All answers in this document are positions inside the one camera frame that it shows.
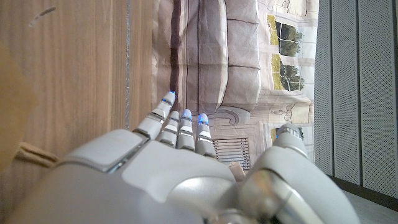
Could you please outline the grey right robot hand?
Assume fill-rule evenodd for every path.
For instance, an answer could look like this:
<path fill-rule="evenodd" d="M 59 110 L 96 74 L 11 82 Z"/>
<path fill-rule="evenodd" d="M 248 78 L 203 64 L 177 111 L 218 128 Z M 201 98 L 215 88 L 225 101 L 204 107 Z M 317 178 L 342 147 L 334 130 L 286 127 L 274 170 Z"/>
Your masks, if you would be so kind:
<path fill-rule="evenodd" d="M 284 124 L 242 181 L 217 161 L 208 118 L 172 109 L 168 92 L 132 131 L 66 155 L 9 223 L 358 223 L 343 191 Z"/>

